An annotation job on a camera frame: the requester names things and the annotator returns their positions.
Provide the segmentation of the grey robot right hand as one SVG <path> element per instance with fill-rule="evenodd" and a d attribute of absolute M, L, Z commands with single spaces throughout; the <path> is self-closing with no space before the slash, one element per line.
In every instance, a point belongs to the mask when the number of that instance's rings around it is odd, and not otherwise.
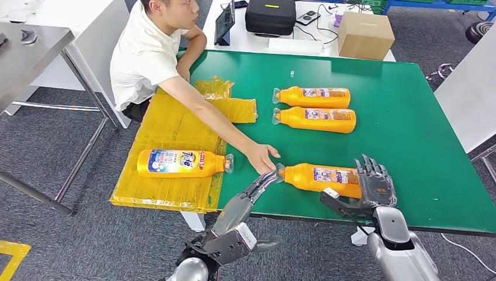
<path fill-rule="evenodd" d="M 360 208 L 373 209 L 380 205 L 397 206 L 397 195 L 392 177 L 384 165 L 365 154 L 363 160 L 355 159 L 361 190 Z"/>

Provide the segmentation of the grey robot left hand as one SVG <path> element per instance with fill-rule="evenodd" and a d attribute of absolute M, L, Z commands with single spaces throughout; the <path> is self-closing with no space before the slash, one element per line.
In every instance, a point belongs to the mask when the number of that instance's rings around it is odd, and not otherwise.
<path fill-rule="evenodd" d="M 216 237 L 221 237 L 231 231 L 240 235 L 241 242 L 255 252 L 264 252 L 277 247 L 281 243 L 281 237 L 272 235 L 269 238 L 257 239 L 246 225 L 252 208 L 269 185 L 277 182 L 279 176 L 275 170 L 270 170 L 255 179 L 246 189 L 234 197 L 224 206 L 221 214 L 213 225 L 211 232 Z"/>

